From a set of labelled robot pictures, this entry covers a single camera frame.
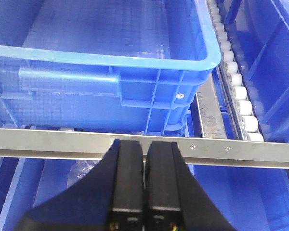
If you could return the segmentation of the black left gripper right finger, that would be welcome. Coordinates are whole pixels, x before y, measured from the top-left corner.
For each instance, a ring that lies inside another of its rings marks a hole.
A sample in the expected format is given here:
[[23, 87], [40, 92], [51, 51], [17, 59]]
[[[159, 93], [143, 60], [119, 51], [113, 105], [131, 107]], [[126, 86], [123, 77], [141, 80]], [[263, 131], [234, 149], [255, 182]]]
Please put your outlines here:
[[234, 231], [186, 165], [178, 144], [154, 141], [145, 164], [147, 231]]

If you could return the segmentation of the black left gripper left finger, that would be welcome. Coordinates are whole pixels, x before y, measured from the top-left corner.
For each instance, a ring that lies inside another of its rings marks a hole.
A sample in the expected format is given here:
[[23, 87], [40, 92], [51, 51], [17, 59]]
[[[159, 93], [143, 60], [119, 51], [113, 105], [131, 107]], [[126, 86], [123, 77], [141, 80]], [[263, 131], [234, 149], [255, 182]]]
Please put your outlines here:
[[140, 231], [143, 152], [115, 140], [102, 160], [62, 193], [26, 211], [16, 231]]

